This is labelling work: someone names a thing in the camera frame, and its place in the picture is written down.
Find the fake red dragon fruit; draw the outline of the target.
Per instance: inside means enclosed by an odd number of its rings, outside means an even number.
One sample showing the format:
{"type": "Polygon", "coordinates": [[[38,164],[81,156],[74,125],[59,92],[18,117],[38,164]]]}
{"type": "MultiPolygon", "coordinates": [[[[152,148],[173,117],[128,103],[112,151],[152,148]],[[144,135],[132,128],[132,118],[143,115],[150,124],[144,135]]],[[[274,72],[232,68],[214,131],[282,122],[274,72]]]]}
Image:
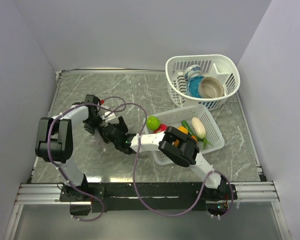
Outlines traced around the fake red dragon fruit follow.
{"type": "Polygon", "coordinates": [[[156,133],[165,132],[167,128],[168,128],[167,125],[161,123],[160,126],[159,126],[159,128],[156,129],[156,130],[154,131],[154,133],[156,134],[156,133]]]}

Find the fake orange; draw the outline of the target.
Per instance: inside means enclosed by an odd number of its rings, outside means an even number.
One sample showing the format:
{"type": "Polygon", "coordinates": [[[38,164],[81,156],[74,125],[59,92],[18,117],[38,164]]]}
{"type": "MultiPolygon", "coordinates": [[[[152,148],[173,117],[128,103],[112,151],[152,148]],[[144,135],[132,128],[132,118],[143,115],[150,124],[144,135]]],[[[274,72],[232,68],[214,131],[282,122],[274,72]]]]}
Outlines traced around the fake orange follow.
{"type": "MultiPolygon", "coordinates": [[[[177,128],[180,132],[182,132],[182,133],[184,133],[184,134],[188,134],[189,133],[189,131],[184,127],[184,126],[179,126],[178,128],[177,128]]],[[[178,147],[178,145],[179,145],[179,143],[180,143],[180,141],[177,139],[175,142],[174,142],[174,146],[175,147],[178,147]]]]}

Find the fake green chili pepper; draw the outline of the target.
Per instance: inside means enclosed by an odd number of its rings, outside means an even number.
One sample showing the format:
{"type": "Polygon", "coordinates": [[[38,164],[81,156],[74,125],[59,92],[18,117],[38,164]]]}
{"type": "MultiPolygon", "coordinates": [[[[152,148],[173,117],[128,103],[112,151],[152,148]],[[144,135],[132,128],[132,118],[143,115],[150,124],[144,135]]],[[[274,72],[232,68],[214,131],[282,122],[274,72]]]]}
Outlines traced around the fake green chili pepper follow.
{"type": "Polygon", "coordinates": [[[186,120],[182,120],[181,125],[184,128],[186,128],[190,134],[192,134],[192,135],[194,134],[193,130],[191,129],[190,125],[188,124],[188,122],[186,120]]]}

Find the fake white radish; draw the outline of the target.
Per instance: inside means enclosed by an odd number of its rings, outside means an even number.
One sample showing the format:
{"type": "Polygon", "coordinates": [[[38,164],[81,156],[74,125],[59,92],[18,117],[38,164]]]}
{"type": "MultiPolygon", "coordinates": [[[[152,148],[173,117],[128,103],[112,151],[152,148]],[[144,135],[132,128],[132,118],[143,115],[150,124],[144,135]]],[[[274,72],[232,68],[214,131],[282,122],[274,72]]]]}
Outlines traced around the fake white radish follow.
{"type": "Polygon", "coordinates": [[[210,145],[211,143],[206,138],[207,132],[202,121],[197,117],[193,117],[191,120],[191,124],[196,138],[203,142],[203,147],[205,148],[207,145],[210,145]]]}

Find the clear zip top bag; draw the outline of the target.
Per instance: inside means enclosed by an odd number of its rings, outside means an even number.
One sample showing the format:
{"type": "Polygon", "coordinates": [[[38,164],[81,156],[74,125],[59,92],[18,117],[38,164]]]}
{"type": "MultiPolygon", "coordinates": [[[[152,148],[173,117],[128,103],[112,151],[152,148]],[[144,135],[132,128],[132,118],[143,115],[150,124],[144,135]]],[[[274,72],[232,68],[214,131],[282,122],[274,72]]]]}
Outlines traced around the clear zip top bag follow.
{"type": "Polygon", "coordinates": [[[107,143],[102,138],[102,135],[99,133],[97,127],[90,127],[85,126],[84,129],[91,135],[91,141],[93,146],[98,150],[102,152],[106,152],[107,150],[107,143]]]}

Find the fake carrot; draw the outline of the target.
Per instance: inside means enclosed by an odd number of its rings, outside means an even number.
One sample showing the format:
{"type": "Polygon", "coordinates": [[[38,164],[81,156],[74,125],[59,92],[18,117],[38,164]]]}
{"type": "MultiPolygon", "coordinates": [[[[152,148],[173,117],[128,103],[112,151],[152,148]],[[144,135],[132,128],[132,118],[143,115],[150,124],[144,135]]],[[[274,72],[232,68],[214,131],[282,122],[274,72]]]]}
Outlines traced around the fake carrot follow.
{"type": "Polygon", "coordinates": [[[198,140],[194,135],[192,135],[191,138],[194,139],[196,143],[198,143],[198,140]]]}

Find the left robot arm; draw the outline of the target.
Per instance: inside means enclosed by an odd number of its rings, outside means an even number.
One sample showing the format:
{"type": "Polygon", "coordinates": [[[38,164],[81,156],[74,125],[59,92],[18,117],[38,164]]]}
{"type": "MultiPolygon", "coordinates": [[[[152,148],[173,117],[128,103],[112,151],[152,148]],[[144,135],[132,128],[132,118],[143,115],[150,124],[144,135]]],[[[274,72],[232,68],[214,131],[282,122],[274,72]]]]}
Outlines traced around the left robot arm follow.
{"type": "Polygon", "coordinates": [[[73,127],[83,123],[84,130],[94,135],[102,123],[102,118],[98,116],[99,110],[92,105],[80,106],[55,121],[52,130],[50,127],[56,116],[42,117],[38,122],[36,156],[49,163],[50,149],[54,166],[64,173],[65,184],[69,187],[73,185],[71,195],[78,201],[87,199],[90,189],[85,174],[79,170],[74,160],[73,127]]]}

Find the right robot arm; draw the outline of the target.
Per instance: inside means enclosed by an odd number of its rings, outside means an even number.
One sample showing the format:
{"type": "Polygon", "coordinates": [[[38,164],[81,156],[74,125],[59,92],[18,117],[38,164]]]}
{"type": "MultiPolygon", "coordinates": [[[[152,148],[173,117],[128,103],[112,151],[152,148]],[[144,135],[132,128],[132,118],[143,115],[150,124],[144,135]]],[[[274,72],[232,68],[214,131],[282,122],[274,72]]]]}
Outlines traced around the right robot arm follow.
{"type": "Polygon", "coordinates": [[[113,143],[124,154],[159,152],[174,164],[191,169],[205,181],[203,192],[213,201],[227,192],[226,178],[207,162],[195,140],[173,126],[159,133],[128,133],[128,127],[120,116],[118,123],[103,123],[97,130],[105,143],[113,143]]]}

